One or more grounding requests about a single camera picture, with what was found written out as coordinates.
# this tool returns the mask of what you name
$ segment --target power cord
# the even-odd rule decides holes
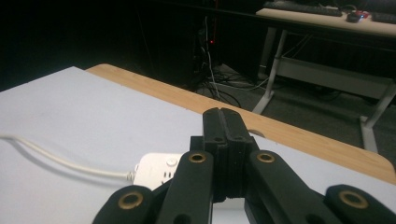
[[[49,153],[47,150],[45,150],[44,148],[28,141],[27,139],[19,137],[19,136],[0,134],[0,139],[11,140],[11,141],[15,141],[17,143],[23,144],[23,145],[29,147],[30,149],[34,150],[35,152],[39,153],[40,155],[42,155],[52,161],[55,161],[64,167],[67,167],[67,168],[75,170],[75,171],[79,171],[79,172],[89,174],[89,175],[99,175],[99,176],[104,176],[104,177],[121,178],[121,179],[126,179],[127,181],[134,182],[135,172],[132,172],[132,171],[126,172],[126,173],[114,173],[114,172],[96,170],[96,169],[92,169],[90,167],[74,164],[73,162],[66,161],[66,160],[61,159],[57,156],[54,156],[51,153]]]

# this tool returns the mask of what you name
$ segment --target desk leg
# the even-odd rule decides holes
[[[365,149],[378,153],[373,127],[375,123],[379,120],[381,115],[384,113],[385,109],[388,107],[395,95],[396,79],[393,80],[384,91],[384,94],[376,105],[375,111],[372,116],[370,118],[361,116],[361,134],[363,137],[363,144]]]
[[[277,46],[277,51],[276,51],[274,62],[273,62],[272,68],[271,68],[271,73],[270,73],[270,76],[269,76],[269,79],[268,79],[268,84],[267,84],[266,89],[265,89],[265,94],[260,99],[260,101],[256,104],[256,106],[254,107],[253,113],[261,114],[262,111],[264,110],[264,108],[270,102],[272,96],[274,95],[274,93],[272,91],[272,86],[273,86],[274,81],[275,81],[276,71],[277,71],[277,68],[279,66],[280,57],[281,57],[282,51],[283,51],[283,45],[285,43],[287,35],[288,35],[288,31],[283,30],[282,31],[282,36],[280,37],[280,40],[279,40],[279,45]]]

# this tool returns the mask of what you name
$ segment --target wooden desktop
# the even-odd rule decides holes
[[[213,107],[230,108],[240,113],[251,133],[263,135],[287,147],[396,185],[396,174],[392,164],[374,152],[226,105],[110,64],[99,64],[87,71],[196,113],[202,114]]]

